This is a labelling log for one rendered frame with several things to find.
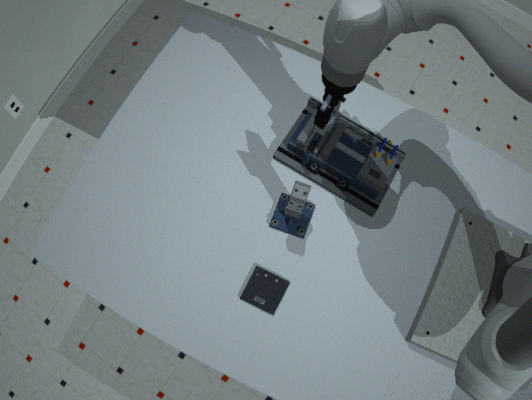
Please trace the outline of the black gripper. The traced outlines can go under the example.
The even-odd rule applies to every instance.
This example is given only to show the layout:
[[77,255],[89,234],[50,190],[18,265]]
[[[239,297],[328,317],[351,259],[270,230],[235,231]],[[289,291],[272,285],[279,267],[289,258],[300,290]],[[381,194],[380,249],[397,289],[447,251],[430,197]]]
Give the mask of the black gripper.
[[[324,86],[326,87],[325,90],[324,90],[325,93],[324,93],[324,96],[323,96],[323,101],[325,101],[325,102],[324,103],[321,102],[321,103],[319,103],[317,105],[317,113],[316,113],[316,115],[314,117],[315,118],[315,120],[314,120],[314,124],[315,124],[314,131],[316,131],[317,133],[319,133],[319,134],[324,136],[333,109],[334,109],[334,111],[338,111],[339,112],[341,103],[342,102],[344,103],[345,100],[346,100],[346,98],[344,98],[342,96],[345,95],[345,94],[351,93],[356,88],[357,85],[352,86],[352,87],[347,87],[347,88],[339,87],[339,86],[329,82],[325,78],[323,73],[322,73],[322,82],[323,82]],[[330,102],[330,101],[333,101],[333,102]],[[326,125],[326,127],[325,127],[325,125]]]

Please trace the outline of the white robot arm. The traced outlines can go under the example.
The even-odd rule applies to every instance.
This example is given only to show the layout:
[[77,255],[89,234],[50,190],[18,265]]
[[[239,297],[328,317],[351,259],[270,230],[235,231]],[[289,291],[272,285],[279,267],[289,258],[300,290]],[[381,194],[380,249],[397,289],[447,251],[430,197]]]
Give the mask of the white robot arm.
[[[322,73],[337,86],[355,86],[395,37],[438,23],[456,27],[496,76],[532,104],[532,52],[467,0],[337,0],[324,29]],[[458,358],[456,385],[474,400],[506,400],[532,377],[531,243],[520,258],[495,254],[482,314],[486,320]]]

